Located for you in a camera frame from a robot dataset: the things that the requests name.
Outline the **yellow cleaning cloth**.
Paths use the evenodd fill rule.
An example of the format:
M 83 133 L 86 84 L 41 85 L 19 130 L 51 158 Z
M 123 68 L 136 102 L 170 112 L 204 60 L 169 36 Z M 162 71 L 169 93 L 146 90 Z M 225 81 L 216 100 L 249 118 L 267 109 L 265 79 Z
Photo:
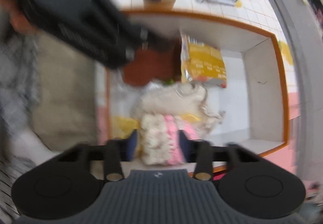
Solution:
M 180 118 L 189 123 L 201 122 L 201 118 L 193 114 L 182 114 Z M 123 116 L 112 116 L 110 118 L 109 137 L 127 138 L 134 129 L 140 127 L 140 122 L 136 119 Z

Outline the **pink white fluffy scrunchie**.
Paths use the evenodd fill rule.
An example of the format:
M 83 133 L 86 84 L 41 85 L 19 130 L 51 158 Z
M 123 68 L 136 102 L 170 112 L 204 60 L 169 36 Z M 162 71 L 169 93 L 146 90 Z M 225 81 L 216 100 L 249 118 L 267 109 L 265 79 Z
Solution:
M 200 137 L 193 124 L 179 116 L 145 114 L 140 122 L 141 159 L 146 165 L 179 165 L 185 163 L 179 135 L 190 140 Z

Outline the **brown flower-shaped sponge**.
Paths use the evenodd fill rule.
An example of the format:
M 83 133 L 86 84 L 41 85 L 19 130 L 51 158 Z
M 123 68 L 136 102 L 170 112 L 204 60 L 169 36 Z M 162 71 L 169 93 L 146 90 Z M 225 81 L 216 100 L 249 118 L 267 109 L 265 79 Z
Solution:
M 138 50 L 134 61 L 123 67 L 123 82 L 134 87 L 158 79 L 164 82 L 181 79 L 181 47 L 167 52 Z

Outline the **yellow snack packet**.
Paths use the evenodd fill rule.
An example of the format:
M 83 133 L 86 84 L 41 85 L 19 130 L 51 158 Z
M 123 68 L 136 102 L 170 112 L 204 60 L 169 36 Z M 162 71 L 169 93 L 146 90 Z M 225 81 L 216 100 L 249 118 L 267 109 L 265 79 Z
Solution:
M 221 51 L 181 33 L 181 82 L 202 82 L 227 87 L 227 73 Z

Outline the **crocheted orange and strawberry toy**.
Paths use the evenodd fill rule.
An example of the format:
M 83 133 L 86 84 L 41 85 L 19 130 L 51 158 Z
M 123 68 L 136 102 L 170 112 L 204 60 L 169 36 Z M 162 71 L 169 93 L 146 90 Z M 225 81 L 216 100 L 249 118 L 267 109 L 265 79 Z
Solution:
M 163 81 L 163 84 L 165 85 L 165 86 L 170 86 L 170 85 L 173 85 L 173 84 L 175 84 L 175 80 L 173 80 L 173 79 L 169 79 L 169 80 L 165 80 L 165 81 Z

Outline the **orange cardboard box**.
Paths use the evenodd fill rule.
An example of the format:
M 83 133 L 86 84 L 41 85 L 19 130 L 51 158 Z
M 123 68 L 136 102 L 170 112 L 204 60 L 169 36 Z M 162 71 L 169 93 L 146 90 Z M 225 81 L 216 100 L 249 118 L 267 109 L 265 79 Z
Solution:
M 178 38 L 183 32 L 221 51 L 227 87 L 200 83 L 209 91 L 209 105 L 218 105 L 225 111 L 225 117 L 202 140 L 220 147 L 239 144 L 263 156 L 287 145 L 288 93 L 284 64 L 274 34 L 202 13 L 155 9 L 129 11 L 128 16 L 133 23 L 142 24 L 166 38 Z M 133 106 L 145 92 L 167 87 L 158 80 L 132 87 L 123 82 L 121 71 L 108 71 L 106 77 L 109 126 L 112 116 L 130 117 L 140 122 L 142 117 L 131 115 Z

